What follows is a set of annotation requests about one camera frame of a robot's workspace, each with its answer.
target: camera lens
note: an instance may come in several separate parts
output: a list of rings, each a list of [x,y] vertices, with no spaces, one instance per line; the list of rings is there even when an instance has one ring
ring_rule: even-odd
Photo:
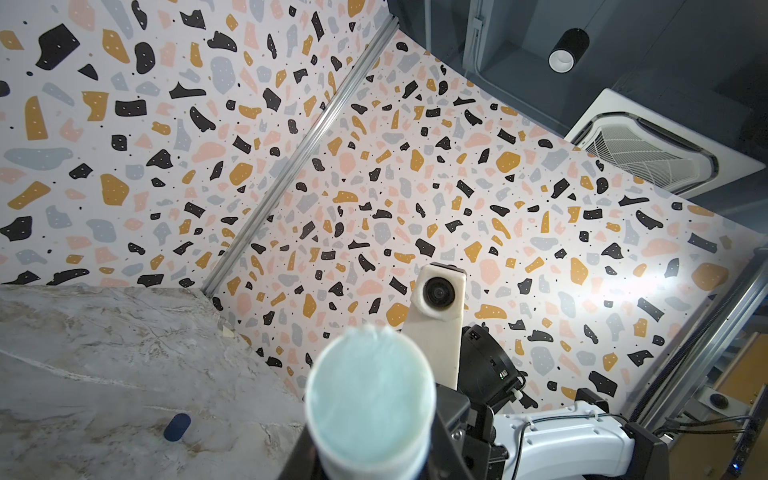
[[[424,285],[424,297],[431,306],[442,308],[453,303],[456,294],[448,280],[436,276],[427,280],[427,284]]]

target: dark blue object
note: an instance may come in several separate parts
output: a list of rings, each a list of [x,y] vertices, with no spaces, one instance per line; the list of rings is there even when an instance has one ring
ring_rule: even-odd
[[[169,442],[178,442],[181,440],[181,436],[187,431],[191,423],[192,419],[189,415],[186,413],[179,413],[170,421],[170,423],[168,423],[168,426],[165,427],[163,437]]]

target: metal strip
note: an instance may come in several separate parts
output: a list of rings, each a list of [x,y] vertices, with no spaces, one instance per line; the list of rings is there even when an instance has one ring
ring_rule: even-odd
[[[376,61],[379,60],[379,56],[384,52],[384,48],[394,37],[397,27],[397,17],[390,15],[384,21],[379,31],[376,32],[368,48],[360,55],[352,71],[346,76],[336,91],[336,95],[331,100],[328,108],[320,115],[317,123],[307,132],[304,139],[301,140],[299,146],[296,147],[296,151],[293,152],[293,156],[291,156],[286,166],[275,178],[272,187],[267,190],[264,198],[250,213],[243,229],[235,236],[232,245],[224,252],[219,263],[214,267],[208,278],[205,279],[202,287],[205,296],[211,298],[216,293],[219,285],[224,281],[224,278],[230,272],[237,259],[240,258],[240,255],[243,254],[256,231],[261,227],[270,211],[277,206],[280,198],[293,183],[293,179],[296,178],[306,160],[311,156],[312,151],[320,143],[320,139],[323,138],[333,122],[336,121],[336,118],[346,106],[347,101],[357,92],[357,88],[362,83],[366,74],[373,68]]]
[[[641,417],[642,426],[652,431],[662,426],[667,417],[680,414],[767,294],[768,250],[761,247],[755,250],[755,256],[731,289],[718,295],[724,298],[725,308],[656,394]]]

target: wallpaper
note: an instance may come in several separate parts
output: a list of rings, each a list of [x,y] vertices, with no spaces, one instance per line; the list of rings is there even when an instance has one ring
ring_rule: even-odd
[[[399,32],[214,298],[303,394],[346,327],[398,328],[419,268],[467,271],[526,409],[620,408],[763,238],[603,164]]]
[[[380,0],[0,7],[0,283],[200,285]]]

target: white camera housing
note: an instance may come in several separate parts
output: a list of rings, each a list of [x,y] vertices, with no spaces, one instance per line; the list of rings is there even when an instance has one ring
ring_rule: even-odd
[[[448,306],[434,307],[426,298],[425,286],[435,277],[448,280],[453,287],[455,297]],[[402,333],[419,346],[429,361],[435,381],[454,390],[458,383],[466,285],[467,273],[462,269],[440,263],[424,266],[411,293],[408,318],[402,325]]]

